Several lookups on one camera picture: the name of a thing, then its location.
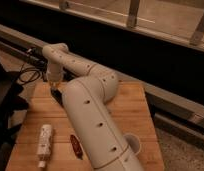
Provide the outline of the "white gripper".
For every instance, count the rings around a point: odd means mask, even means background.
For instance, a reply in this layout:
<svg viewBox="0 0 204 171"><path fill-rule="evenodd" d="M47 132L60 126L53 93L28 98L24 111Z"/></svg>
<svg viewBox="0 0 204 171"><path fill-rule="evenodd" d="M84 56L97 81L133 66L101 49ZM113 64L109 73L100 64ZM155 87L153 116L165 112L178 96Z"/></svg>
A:
<svg viewBox="0 0 204 171"><path fill-rule="evenodd" d="M59 65L49 65L46 71L47 81L52 89L57 89L63 80L63 67Z"/></svg>

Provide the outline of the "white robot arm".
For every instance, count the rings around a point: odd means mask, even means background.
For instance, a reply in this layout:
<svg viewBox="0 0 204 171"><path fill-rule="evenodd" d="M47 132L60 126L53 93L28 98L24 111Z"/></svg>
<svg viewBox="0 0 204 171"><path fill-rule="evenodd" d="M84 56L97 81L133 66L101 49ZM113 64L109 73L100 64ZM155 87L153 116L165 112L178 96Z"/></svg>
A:
<svg viewBox="0 0 204 171"><path fill-rule="evenodd" d="M144 171L106 108L118 90L114 70L71 54L64 43L48 44L42 54L51 87L62 81L65 69L76 76L63 88L62 103L94 171Z"/></svg>

